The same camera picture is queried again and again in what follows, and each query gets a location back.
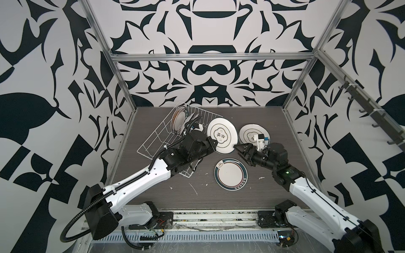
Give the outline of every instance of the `gray wooden table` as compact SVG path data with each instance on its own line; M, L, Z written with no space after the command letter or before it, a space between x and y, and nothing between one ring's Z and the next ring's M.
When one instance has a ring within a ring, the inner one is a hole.
M304 171L307 176L310 175L280 107L205 109L228 119L235 125L237 132L242 126L250 123L266 128L271 136L271 142L279 142L284 145L288 152L289 163ZM136 151L170 110L171 108L159 107L139 108L114 182L130 176L150 164L151 160ZM224 190L214 179L216 163L228 157L243 162L248 172L246 185L238 191ZM286 199L296 202L301 207L306 207L302 201L273 180L270 170L258 166L248 166L237 152L233 151L227 155L215 152L205 157L190 178L178 174L143 192L129 204L153 201L158 209L274 208L275 205Z

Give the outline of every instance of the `white plate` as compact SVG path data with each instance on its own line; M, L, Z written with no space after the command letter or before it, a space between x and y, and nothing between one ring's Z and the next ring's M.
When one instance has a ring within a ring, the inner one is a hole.
M173 113L170 127L175 134L178 134L185 119L188 117L188 110L185 106L179 106Z
M214 176L220 187L229 191L241 189L247 182L247 170L238 160L225 158L217 163Z
M254 141L253 136L255 134L264 134L269 140L265 141L265 144L268 145L270 142L270 135L266 129L256 124L244 125L239 131L239 140L241 143L252 143L257 146L257 142Z
M207 127L207 136L218 141L216 151L221 154L232 152L233 145L238 144L238 133L234 125L224 118L211 120Z

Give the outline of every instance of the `dish rack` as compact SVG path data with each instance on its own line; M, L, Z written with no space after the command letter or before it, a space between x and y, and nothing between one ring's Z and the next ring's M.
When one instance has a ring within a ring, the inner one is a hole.
M192 113L199 114L201 116L201 120L199 123L201 123L204 127L204 133L207 134L207 126L211 122L211 120L215 118L223 118L221 115L218 115L216 113L212 113L210 111L201 109L196 106L192 106L187 103L179 102L173 109L169 112L169 114L164 118L164 120L158 125L158 127L149 135L149 137L146 139L146 141L139 147L137 152L150 160L152 160L153 156L162 148L164 148L165 145L170 145L173 142L177 141L178 139L181 138L180 135L176 134L173 132L173 130L170 128L170 123L172 121L172 116L173 113L176 111L176 109L180 106L185 106L188 110L188 114L191 115ZM198 165L200 160L194 161L191 163L191 168L188 168L187 170L182 171L181 175L185 177L191 177L193 175L196 166Z

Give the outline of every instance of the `black and white patterned wall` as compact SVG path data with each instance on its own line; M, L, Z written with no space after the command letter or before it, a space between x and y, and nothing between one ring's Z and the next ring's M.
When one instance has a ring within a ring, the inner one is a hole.
M353 0L329 54L402 126L405 3ZM323 192L379 228L384 249L405 250L405 154L319 61L288 108Z
M305 60L120 62L137 106L281 106Z
M339 1L90 2L112 52L136 54L199 53L201 46L223 53L245 52L249 45L259 52L312 50Z
M1 1L2 252L72 245L60 233L106 182L130 114L76 0Z
M113 53L154 54L312 51L339 1L90 2ZM303 62L121 62L119 68L137 106L174 106L179 101L280 106Z

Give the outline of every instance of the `white robotic arm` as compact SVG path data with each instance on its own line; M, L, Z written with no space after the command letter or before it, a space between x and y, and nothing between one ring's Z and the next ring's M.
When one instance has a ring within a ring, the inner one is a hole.
M251 143L234 147L249 165L272 170L272 176L279 185L302 200L322 219L318 220L291 200L286 200L275 207L272 215L258 212L260 227L269 227L274 223L299 227L331 252L383 252L377 226L369 220L360 221L318 190L303 172L288 163L283 145L272 143L263 153Z
M186 135L173 147L160 152L152 160L152 166L104 189L99 185L91 187L85 201L87 207L66 226L61 234L61 241L72 241L90 232L93 239L101 239L117 226L123 228L138 224L151 229L159 216L153 203L146 202L131 208L131 211L126 210L125 205L153 185L187 169L192 161L213 153L216 144L210 137L200 141L192 134ZM368 220L360 221L319 191L301 171L288 163L287 151L281 144L272 143L264 150L266 154L257 151L251 143L234 147L249 165L260 165L272 170L273 178L278 184L306 203L323 220L318 220L292 201L286 200L276 206L276 211L270 218L261 216L259 212L259 226L269 227L269 224L276 223L299 227L331 252L383 252L377 227ZM90 229L66 238L69 228L83 214L86 215Z

